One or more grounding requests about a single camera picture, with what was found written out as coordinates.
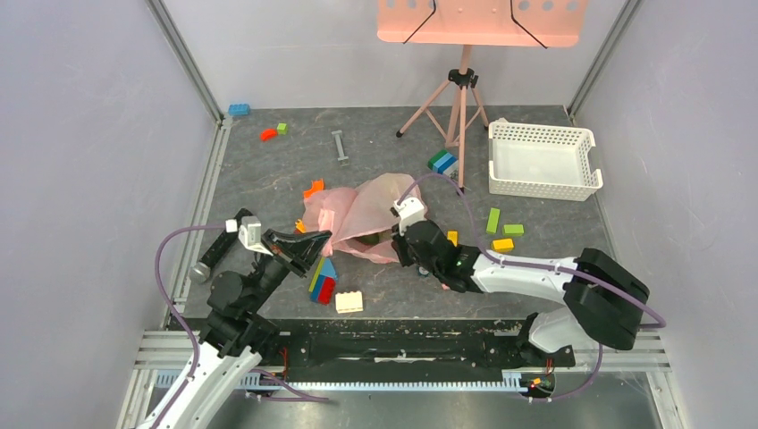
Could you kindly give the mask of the pink plastic bag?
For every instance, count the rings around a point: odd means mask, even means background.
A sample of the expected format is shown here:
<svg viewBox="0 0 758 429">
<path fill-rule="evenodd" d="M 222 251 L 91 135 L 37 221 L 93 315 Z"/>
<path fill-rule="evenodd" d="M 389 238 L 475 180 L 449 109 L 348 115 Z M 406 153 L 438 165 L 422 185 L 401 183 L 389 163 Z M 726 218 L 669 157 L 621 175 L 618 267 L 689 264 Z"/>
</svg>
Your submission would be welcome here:
<svg viewBox="0 0 758 429">
<path fill-rule="evenodd" d="M 303 200 L 302 221 L 307 232 L 330 231 L 332 237 L 321 255 L 330 257 L 343 252 L 375 264 L 397 263 L 392 249 L 392 227 L 399 218 L 391 213 L 393 203 L 414 182 L 405 173 L 384 173 L 356 188 L 324 189 Z M 381 232 L 384 241 L 366 246 L 356 237 Z"/>
</svg>

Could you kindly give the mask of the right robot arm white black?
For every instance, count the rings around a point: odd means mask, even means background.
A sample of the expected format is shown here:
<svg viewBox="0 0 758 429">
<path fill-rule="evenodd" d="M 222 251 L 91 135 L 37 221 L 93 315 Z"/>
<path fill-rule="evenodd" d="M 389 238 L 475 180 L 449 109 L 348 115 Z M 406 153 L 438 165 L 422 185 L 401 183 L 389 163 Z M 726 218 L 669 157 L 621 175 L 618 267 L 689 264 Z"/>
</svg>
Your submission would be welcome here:
<svg viewBox="0 0 758 429">
<path fill-rule="evenodd" d="M 517 294 L 560 304 L 527 318 L 516 351 L 529 365 L 565 346 L 592 341 L 632 349 L 650 295 L 643 282 L 595 248 L 578 257 L 509 257 L 455 245 L 432 221 L 394 227 L 392 248 L 401 265 L 426 270 L 450 290 Z"/>
</svg>

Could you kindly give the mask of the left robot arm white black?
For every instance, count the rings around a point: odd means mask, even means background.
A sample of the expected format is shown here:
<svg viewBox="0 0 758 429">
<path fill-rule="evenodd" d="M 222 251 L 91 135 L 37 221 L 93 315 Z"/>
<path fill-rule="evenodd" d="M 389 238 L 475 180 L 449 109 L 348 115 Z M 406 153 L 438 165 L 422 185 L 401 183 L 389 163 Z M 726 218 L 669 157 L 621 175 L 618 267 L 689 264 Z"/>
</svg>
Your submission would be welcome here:
<svg viewBox="0 0 758 429">
<path fill-rule="evenodd" d="M 188 334 L 192 355 L 141 427 L 207 427 L 246 374 L 279 357 L 280 330 L 258 311 L 289 274 L 307 274 L 332 234 L 241 226 L 238 236 L 244 248 L 259 256 L 254 270 L 215 277 L 208 300 L 211 311 L 198 333 L 175 307 L 169 308 Z"/>
</svg>

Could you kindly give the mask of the green fake fruit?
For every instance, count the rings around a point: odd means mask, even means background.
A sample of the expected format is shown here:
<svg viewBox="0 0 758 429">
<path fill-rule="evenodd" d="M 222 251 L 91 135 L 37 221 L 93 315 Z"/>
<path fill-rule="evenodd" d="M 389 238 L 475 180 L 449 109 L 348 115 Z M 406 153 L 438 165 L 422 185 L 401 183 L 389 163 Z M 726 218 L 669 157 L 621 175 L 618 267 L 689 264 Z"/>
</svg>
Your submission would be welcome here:
<svg viewBox="0 0 758 429">
<path fill-rule="evenodd" d="M 356 237 L 356 240 L 366 246 L 375 246 L 384 241 L 383 234 L 381 232 L 367 234 Z"/>
</svg>

